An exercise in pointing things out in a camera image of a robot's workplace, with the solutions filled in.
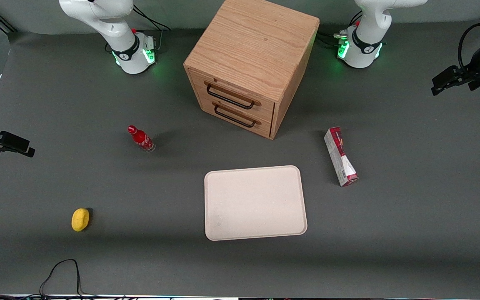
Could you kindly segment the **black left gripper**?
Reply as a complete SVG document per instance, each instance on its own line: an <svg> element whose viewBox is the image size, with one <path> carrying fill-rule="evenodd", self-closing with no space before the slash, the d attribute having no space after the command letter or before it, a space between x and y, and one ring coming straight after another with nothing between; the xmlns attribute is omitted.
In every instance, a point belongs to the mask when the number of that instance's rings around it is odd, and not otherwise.
<svg viewBox="0 0 480 300"><path fill-rule="evenodd" d="M480 47L472 55L470 63L466 65L462 59L462 47L463 40L459 42L457 48L459 68L457 66L449 66L432 79L433 96L439 95L446 89L463 84L468 84L471 91L480 87Z"/></svg>

